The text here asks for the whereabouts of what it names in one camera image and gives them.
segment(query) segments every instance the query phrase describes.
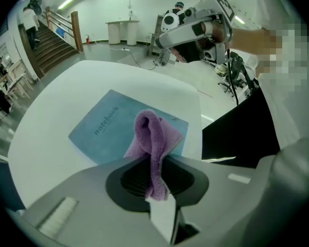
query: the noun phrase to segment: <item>white pedestal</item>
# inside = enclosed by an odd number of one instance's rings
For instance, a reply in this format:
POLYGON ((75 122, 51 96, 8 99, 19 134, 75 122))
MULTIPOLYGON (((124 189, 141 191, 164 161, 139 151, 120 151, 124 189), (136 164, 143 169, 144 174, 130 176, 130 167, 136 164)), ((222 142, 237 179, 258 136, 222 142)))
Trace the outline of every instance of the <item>white pedestal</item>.
POLYGON ((120 23, 108 24, 109 44, 120 44, 120 23))
POLYGON ((128 22, 127 24, 127 45, 136 46, 136 36, 138 33, 138 22, 128 22))

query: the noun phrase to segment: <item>floor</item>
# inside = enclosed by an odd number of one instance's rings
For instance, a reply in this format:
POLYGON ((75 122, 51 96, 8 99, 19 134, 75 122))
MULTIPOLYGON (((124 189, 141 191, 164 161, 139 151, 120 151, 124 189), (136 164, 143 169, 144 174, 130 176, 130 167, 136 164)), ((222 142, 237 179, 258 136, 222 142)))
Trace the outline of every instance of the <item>floor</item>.
POLYGON ((33 91, 28 92, 30 99, 19 99, 21 109, 13 108, 8 116, 1 115, 0 155, 7 157, 14 133, 28 107, 42 90, 66 69, 81 60, 102 60, 138 66, 131 57, 131 53, 142 68, 153 69, 153 72, 184 81, 198 90, 203 128, 235 107, 236 104, 231 98, 231 94, 224 93, 224 88, 218 85, 221 77, 214 72, 213 67, 204 62, 175 63, 162 67, 154 65, 155 57, 146 57, 146 46, 143 45, 136 47, 123 44, 109 46, 107 43, 85 45, 83 53, 64 60, 52 68, 38 84, 34 85, 33 91), (130 52, 122 51, 121 48, 127 48, 130 52))
POLYGON ((10 143, 13 139, 15 131, 23 118, 23 115, 30 107, 36 97, 61 73, 67 70, 82 60, 102 60, 110 62, 119 62, 130 64, 131 54, 127 51, 122 51, 121 48, 129 49, 135 56, 135 59, 141 59, 146 54, 145 45, 127 46, 126 44, 109 45, 108 43, 84 45, 84 51, 80 54, 73 55, 70 58, 62 61, 57 66, 49 70, 45 77, 39 83, 33 86, 33 91, 25 88, 30 95, 29 98, 19 98, 18 103, 22 106, 21 109, 13 108, 12 112, 6 116, 4 112, 0 115, 0 155, 7 157, 10 143))

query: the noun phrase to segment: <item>white table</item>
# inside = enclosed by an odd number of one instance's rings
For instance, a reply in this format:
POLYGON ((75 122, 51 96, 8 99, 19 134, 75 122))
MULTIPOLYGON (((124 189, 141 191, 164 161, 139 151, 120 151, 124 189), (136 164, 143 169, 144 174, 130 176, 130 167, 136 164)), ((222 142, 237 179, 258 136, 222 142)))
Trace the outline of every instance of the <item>white table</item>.
POLYGON ((33 90, 32 86, 28 82, 28 80, 25 78, 26 72, 20 74, 17 78, 11 78, 10 76, 7 75, 7 77, 10 78, 10 84, 8 86, 8 89, 0 86, 0 89, 2 92, 12 101, 12 103, 18 107, 18 109, 21 109, 22 106, 17 102, 18 98, 14 92, 14 90, 17 88, 19 90, 20 96, 24 98, 24 95, 26 95, 28 98, 30 96, 28 93, 25 91, 24 87, 21 84, 21 80, 23 79, 25 84, 29 87, 30 90, 33 90))
POLYGON ((201 159, 200 104, 194 87, 138 67, 81 61, 40 93, 10 145, 10 171, 26 207, 69 176, 96 165, 68 135, 111 89, 187 121, 182 155, 201 159))
POLYGON ((135 46, 136 36, 138 32, 138 22, 139 21, 137 20, 107 22, 106 24, 108 24, 109 44, 110 45, 120 44, 121 23, 127 23, 127 45, 135 46))

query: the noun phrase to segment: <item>notebook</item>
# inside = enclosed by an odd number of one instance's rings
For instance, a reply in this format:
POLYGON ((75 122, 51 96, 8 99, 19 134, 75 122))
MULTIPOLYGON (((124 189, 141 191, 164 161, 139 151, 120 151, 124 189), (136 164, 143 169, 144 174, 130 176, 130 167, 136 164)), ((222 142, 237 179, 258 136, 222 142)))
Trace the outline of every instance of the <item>notebook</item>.
POLYGON ((119 160, 133 140, 135 117, 145 109, 151 109, 165 118, 183 135, 183 141, 172 151, 181 155, 188 122, 114 90, 103 96, 68 137, 81 152, 99 165, 119 160))

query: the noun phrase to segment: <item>ceiling light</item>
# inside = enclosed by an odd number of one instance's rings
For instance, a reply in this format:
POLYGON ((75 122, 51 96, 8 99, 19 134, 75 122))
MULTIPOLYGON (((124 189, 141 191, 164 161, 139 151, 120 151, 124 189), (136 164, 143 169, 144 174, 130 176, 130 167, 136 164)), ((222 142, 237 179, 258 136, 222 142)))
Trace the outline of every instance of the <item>ceiling light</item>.
POLYGON ((66 0, 62 5, 58 7, 58 9, 62 9, 64 6, 66 6, 68 3, 72 2, 73 0, 66 0))
POLYGON ((242 24, 244 24, 245 22, 243 20, 241 20, 239 17, 235 16, 235 19, 239 22, 241 22, 242 24))

